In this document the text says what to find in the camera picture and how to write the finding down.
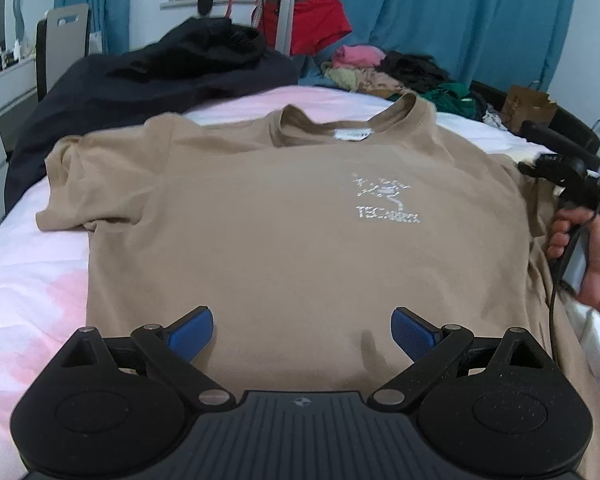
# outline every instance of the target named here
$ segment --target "white bedsheet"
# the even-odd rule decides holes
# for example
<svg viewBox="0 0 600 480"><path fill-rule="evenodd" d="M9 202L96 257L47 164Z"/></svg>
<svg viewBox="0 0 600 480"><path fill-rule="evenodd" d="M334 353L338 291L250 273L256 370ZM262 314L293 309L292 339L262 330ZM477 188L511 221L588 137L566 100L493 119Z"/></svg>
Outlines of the white bedsheet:
<svg viewBox="0 0 600 480"><path fill-rule="evenodd" d="M187 116L202 124L229 123L262 117L286 104L326 122L366 120L390 103L329 89L286 87L205 105ZM521 160L548 151L451 114L439 113L437 122L488 153ZM14 405L62 343L85 323L87 235L80 230L41 233L34 215L46 207L48 196L44 179L27 191L0 226L0 480L25 472L9 433ZM570 307L572 324L600 384L600 317L595 314L583 306Z"/></svg>

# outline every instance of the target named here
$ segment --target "black cable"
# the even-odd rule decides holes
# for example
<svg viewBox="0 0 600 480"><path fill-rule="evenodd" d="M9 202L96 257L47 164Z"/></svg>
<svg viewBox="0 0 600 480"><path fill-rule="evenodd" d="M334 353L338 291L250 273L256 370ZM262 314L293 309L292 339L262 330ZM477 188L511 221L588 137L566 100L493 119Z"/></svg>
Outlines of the black cable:
<svg viewBox="0 0 600 480"><path fill-rule="evenodd" d="M599 124L600 124L600 118L595 123L593 123L593 126L591 127L591 129L595 130L596 126L598 126Z"/></svg>
<svg viewBox="0 0 600 480"><path fill-rule="evenodd" d="M571 239L569 240L569 243L564 248L563 254L568 254L570 252L570 250L573 248L573 246L577 243L578 238L580 238L580 235L582 234L583 230L589 228L589 225L595 220L595 218L598 216L599 213L600 213L600 200L598 200L598 205L596 206L596 210L593 212L593 216L591 218L589 218L589 220L584 222L584 224L582 224L580 226L580 229L578 229L576 231L576 234L574 234L571 237ZM564 271L566 270L568 263L569 263L568 258L563 258L560 261L560 267L558 267L558 271L556 272L556 276L554 278L554 282L553 282L553 286L552 286L552 290L551 290L551 299L549 300L549 342L551 345L551 355L552 355L555 363L558 366L560 366L560 362L559 362L559 358L558 358L558 351L557 351L557 348L555 345L555 335L554 335L554 332L555 332L555 322L554 322L555 297L556 297L556 293L558 291L558 285L560 284L560 280L562 279L562 276L564 275Z"/></svg>

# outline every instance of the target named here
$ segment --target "black jacket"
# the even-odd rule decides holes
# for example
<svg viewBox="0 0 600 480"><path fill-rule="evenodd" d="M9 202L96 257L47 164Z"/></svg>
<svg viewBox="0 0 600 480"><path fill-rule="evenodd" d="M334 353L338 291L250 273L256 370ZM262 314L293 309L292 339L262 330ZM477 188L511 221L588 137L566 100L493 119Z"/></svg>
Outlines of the black jacket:
<svg viewBox="0 0 600 480"><path fill-rule="evenodd" d="M378 70L387 73L419 94L426 94L442 83L453 81L449 77L449 72L436 65L433 56L401 54L395 50L386 54Z"/></svg>
<svg viewBox="0 0 600 480"><path fill-rule="evenodd" d="M62 137L142 124L210 98L297 82L291 60L268 50L263 35L225 18L191 18L141 50L87 56L56 82L22 127L7 172L6 209L46 175L44 159Z"/></svg>

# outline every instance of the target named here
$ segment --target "black armrest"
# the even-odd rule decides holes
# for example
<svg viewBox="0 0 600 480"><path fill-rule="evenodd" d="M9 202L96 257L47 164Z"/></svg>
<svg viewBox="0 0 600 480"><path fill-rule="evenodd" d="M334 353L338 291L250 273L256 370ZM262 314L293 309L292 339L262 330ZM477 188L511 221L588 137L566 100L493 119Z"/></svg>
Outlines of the black armrest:
<svg viewBox="0 0 600 480"><path fill-rule="evenodd" d="M573 140L589 153L597 153L600 148L600 139L593 130L559 106L555 111L554 118L549 123L549 128Z"/></svg>
<svg viewBox="0 0 600 480"><path fill-rule="evenodd" d="M523 121L520 126L519 135L529 142L542 144L561 155L574 156L581 159L588 170L597 171L600 168L600 157L589 153L573 140L559 134L548 126L542 126L542 124L533 121Z"/></svg>

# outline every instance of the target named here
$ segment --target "finger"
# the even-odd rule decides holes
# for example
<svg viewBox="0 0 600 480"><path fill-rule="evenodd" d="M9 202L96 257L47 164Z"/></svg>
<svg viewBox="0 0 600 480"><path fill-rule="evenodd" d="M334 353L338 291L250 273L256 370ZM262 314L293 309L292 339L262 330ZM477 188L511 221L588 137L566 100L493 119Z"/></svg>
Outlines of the finger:
<svg viewBox="0 0 600 480"><path fill-rule="evenodd" d="M549 245L554 247L566 247L569 245L570 236L565 233L556 233L549 240Z"/></svg>
<svg viewBox="0 0 600 480"><path fill-rule="evenodd" d="M568 220L556 220L551 226L551 234L568 233L571 229L571 222Z"/></svg>
<svg viewBox="0 0 600 480"><path fill-rule="evenodd" d="M555 214L558 220L567 220L572 224L582 225L593 216L593 211L586 207L577 207L576 209L560 209Z"/></svg>
<svg viewBox="0 0 600 480"><path fill-rule="evenodd" d="M564 247L551 246L546 250L546 257L549 260L555 260L556 258L560 258L563 253Z"/></svg>

